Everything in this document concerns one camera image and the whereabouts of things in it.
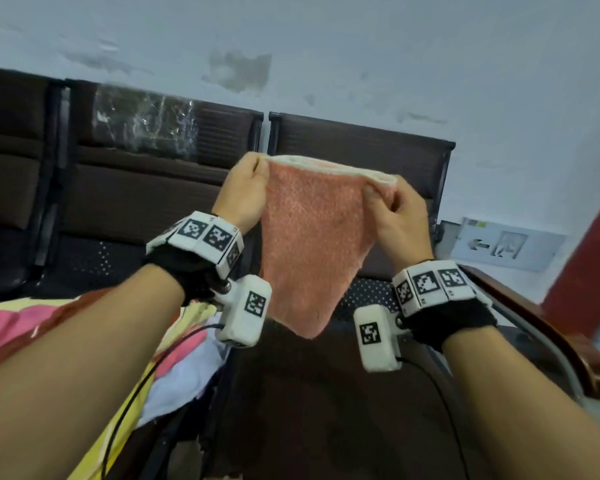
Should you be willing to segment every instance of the pink cloth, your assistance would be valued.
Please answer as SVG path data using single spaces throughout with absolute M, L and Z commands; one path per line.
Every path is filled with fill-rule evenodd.
M 0 310 L 0 347 L 25 333 L 35 334 L 37 327 L 51 317 L 57 306 L 34 305 L 19 312 Z
M 338 167 L 311 163 L 314 168 Z M 312 339 L 329 322 L 376 240 L 376 224 L 363 202 L 364 186 L 374 186 L 389 203 L 395 185 L 275 160 L 269 170 L 260 268 L 272 288 L 267 315 Z
M 184 335 L 191 333 L 195 329 L 200 328 L 200 326 L 195 326 L 188 329 Z M 176 349 L 171 352 L 164 362 L 162 362 L 158 368 L 155 370 L 155 379 L 158 379 L 165 375 L 168 371 L 170 371 L 174 365 L 176 365 L 179 361 L 184 359 L 187 355 L 189 355 L 193 349 L 199 346 L 202 342 L 207 338 L 207 331 L 203 330 L 200 333 L 195 334 L 193 337 L 186 339 L 183 343 L 176 347 Z

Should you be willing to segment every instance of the forearm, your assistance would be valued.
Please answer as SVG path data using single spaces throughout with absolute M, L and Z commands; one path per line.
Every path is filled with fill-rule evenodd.
M 0 478 L 64 480 L 142 375 L 183 298 L 167 272 L 145 266 L 1 364 Z
M 503 479 L 600 479 L 600 425 L 493 327 L 443 345 Z

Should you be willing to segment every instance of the person's left arm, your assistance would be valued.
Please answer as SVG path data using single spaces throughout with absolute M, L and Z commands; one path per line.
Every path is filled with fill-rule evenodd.
M 267 161 L 248 153 L 213 213 L 247 233 L 265 203 Z M 141 377 L 185 293 L 148 264 L 0 364 L 0 479 L 64 480 Z

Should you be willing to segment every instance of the white fabric edge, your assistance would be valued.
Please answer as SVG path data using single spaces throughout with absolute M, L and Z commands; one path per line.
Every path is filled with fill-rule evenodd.
M 303 170 L 316 171 L 318 173 L 330 173 L 333 175 L 359 175 L 362 177 L 367 177 L 380 185 L 395 185 L 398 181 L 396 177 L 389 175 L 388 173 L 367 170 L 364 168 L 356 168 L 327 160 L 320 160 L 318 158 L 303 157 L 300 155 L 266 155 L 265 158 L 282 165 L 293 166 Z M 336 167 L 324 168 L 317 165 L 316 162 L 327 162 L 331 165 L 336 165 Z

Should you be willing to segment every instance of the arrow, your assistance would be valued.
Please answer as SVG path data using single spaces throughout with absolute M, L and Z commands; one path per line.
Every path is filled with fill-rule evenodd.
M 483 244 L 481 239 L 474 239 L 472 241 L 469 241 L 469 247 L 472 250 L 477 251 L 478 248 L 489 249 L 489 247 L 491 247 L 491 245 L 490 244 Z

